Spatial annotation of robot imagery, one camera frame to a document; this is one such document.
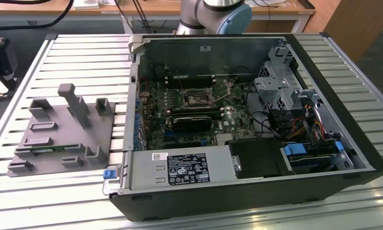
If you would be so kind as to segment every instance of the cable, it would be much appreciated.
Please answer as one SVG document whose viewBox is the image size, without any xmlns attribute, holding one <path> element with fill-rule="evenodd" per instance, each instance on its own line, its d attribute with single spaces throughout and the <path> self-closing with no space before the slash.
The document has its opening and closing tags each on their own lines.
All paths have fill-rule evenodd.
<svg viewBox="0 0 383 230">
<path fill-rule="evenodd" d="M 120 10 L 121 16 L 124 17 L 124 19 L 125 19 L 125 21 L 126 21 L 126 25 L 129 26 L 129 28 L 130 28 L 130 30 L 132 30 L 132 33 L 133 33 L 133 28 L 132 28 L 132 26 L 130 26 L 128 17 L 126 17 L 126 15 L 124 14 L 124 11 L 122 11 L 122 9 L 121 9 L 121 6 L 120 6 L 117 0 L 114 0 L 114 3 L 116 3 L 116 6 L 117 6 L 117 9 Z"/>
<path fill-rule="evenodd" d="M 165 22 L 164 22 L 164 24 L 161 25 L 161 27 L 160 27 L 157 30 L 154 30 L 154 33 L 157 33 L 157 31 L 161 30 L 161 29 L 164 28 L 166 22 L 168 22 L 168 20 L 165 20 Z"/>
<path fill-rule="evenodd" d="M 253 117 L 251 115 L 251 118 L 253 120 L 262 126 L 265 127 L 273 134 L 277 138 L 282 138 L 282 136 L 279 135 L 279 133 L 277 133 L 277 131 L 274 129 L 271 129 L 271 127 L 269 127 L 267 125 L 263 124 L 263 122 L 258 121 L 257 118 Z"/>
<path fill-rule="evenodd" d="M 246 66 L 235 66 L 235 67 L 230 70 L 230 72 L 229 72 L 229 76 L 230 76 L 230 77 L 234 77 L 233 71 L 238 70 L 239 68 L 246 69 L 246 70 L 249 71 L 249 73 L 250 73 L 251 75 L 254 75 L 254 72 L 249 69 L 249 67 L 246 67 Z"/>
<path fill-rule="evenodd" d="M 146 29 L 146 33 L 150 34 L 152 33 L 150 26 L 149 26 L 149 22 L 148 22 L 148 19 L 146 19 L 146 16 L 145 16 L 145 12 L 144 12 L 142 6 L 141 6 L 138 0 L 132 0 L 132 1 L 133 1 L 136 10 L 138 12 L 144 27 Z"/>
<path fill-rule="evenodd" d="M 259 4 L 257 3 L 257 1 L 253 0 L 253 2 L 255 3 L 257 6 L 267 7 L 267 9 L 269 9 L 269 20 L 267 20 L 266 31 L 265 31 L 265 32 L 267 32 L 267 31 L 269 31 L 270 20 L 271 20 L 271 11 L 270 11 L 270 8 L 278 8 L 278 6 L 270 6 L 270 5 L 265 2 L 265 0 L 261 0 L 261 1 L 266 4 L 266 6 L 259 5 Z"/>
<path fill-rule="evenodd" d="M 44 28 L 52 27 L 54 24 L 57 24 L 62 20 L 62 18 L 68 14 L 73 4 L 74 4 L 74 0 L 69 0 L 69 3 L 66 5 L 66 8 L 65 8 L 64 12 L 61 13 L 61 15 L 57 17 L 56 20 L 53 20 L 53 22 L 50 22 L 48 24 L 44 24 L 44 25 L 0 26 L 0 31 L 3 31 L 3 30 L 44 29 Z"/>
<path fill-rule="evenodd" d="M 52 0 L 34 0 L 34 1 L 19 1 L 19 0 L 0 0 L 0 3 L 4 4 L 17 4 L 17 5 L 36 5 Z"/>
</svg>

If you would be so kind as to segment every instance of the aluminum profile table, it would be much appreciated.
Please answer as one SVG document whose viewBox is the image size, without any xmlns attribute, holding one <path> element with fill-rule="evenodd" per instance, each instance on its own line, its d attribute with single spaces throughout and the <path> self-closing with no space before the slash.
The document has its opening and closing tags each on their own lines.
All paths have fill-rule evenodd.
<svg viewBox="0 0 383 230">
<path fill-rule="evenodd" d="M 295 36 L 383 156 L 383 95 L 329 37 Z M 153 222 L 125 219 L 102 194 L 102 170 L 7 177 L 30 117 L 26 107 L 37 97 L 65 104 L 57 96 L 60 83 L 73 83 L 88 103 L 98 97 L 117 103 L 109 164 L 121 162 L 128 40 L 122 34 L 58 35 L 45 40 L 0 121 L 0 229 L 383 229 L 383 177 L 323 201 Z"/>
</svg>

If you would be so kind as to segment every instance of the table leg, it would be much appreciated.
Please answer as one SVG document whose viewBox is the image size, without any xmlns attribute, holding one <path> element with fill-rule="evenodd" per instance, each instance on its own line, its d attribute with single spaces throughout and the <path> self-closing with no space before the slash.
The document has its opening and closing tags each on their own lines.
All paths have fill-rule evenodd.
<svg viewBox="0 0 383 230">
<path fill-rule="evenodd" d="M 26 21 L 28 25 L 37 25 L 37 21 Z"/>
<path fill-rule="evenodd" d="M 297 20 L 294 27 L 293 27 L 293 31 L 291 31 L 293 33 L 302 33 L 310 16 L 311 15 L 309 14 L 302 14 L 299 16 L 299 19 Z"/>
<path fill-rule="evenodd" d="M 133 24 L 132 24 L 132 21 L 133 21 L 133 17 L 132 16 L 121 16 L 121 22 L 122 22 L 122 26 L 124 26 L 124 30 L 125 30 L 125 33 L 126 34 L 133 34 Z"/>
</svg>

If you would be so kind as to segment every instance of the warning label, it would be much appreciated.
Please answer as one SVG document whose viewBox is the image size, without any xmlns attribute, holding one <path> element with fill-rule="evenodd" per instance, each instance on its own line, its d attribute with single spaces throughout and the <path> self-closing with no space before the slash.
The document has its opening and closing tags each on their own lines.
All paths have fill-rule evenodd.
<svg viewBox="0 0 383 230">
<path fill-rule="evenodd" d="M 206 154 L 168 156 L 169 184 L 210 182 Z"/>
</svg>

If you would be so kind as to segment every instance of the barcode label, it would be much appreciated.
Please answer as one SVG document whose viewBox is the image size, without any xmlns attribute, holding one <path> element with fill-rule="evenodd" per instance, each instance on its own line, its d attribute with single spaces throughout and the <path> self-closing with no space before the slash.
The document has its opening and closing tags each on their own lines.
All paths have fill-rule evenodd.
<svg viewBox="0 0 383 230">
<path fill-rule="evenodd" d="M 160 153 L 152 154 L 152 160 L 153 161 L 166 160 L 166 159 L 168 159 L 168 153 L 166 152 L 160 152 Z"/>
</svg>

